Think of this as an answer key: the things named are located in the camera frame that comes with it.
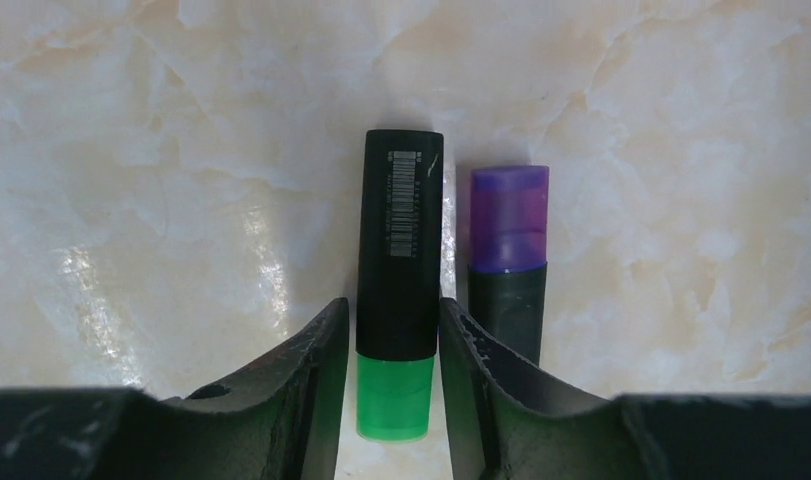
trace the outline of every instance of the white marble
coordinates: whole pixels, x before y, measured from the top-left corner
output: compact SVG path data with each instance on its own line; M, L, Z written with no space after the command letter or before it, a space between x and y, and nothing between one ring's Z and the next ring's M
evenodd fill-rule
M184 395L354 298L379 125L446 135L447 294L463 172L551 166L543 368L811 392L811 0L0 0L0 385ZM439 384L383 446L352 379L338 478L449 478Z

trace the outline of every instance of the highlighter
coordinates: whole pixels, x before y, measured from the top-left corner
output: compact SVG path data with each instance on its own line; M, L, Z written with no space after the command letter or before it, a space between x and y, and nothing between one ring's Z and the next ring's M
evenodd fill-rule
M358 252L357 431L410 442L428 431L440 303L443 135L371 130Z
M549 167L473 170L470 195L470 315L494 338L538 365Z

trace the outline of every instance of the hole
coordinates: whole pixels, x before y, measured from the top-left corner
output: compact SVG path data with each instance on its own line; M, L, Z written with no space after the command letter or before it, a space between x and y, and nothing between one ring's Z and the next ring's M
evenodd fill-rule
M219 383L212 383L210 385L205 385L204 387L196 390L195 392L191 393L189 400L204 400L206 398L218 398L231 393L231 389L226 387L225 385L220 385Z

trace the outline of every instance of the barcode label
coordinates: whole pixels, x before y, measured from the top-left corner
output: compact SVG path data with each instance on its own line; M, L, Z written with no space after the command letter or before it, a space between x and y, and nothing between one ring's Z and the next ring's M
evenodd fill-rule
M416 167L420 154L417 152L390 152L389 215L391 257L411 257L415 247Z

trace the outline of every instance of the translucent cap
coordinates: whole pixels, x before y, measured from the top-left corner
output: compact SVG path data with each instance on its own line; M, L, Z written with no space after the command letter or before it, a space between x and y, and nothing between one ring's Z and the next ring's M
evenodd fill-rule
M480 168L471 179L470 268L510 273L542 267L549 167Z
M429 429L434 357L387 362L358 355L358 435L405 443Z

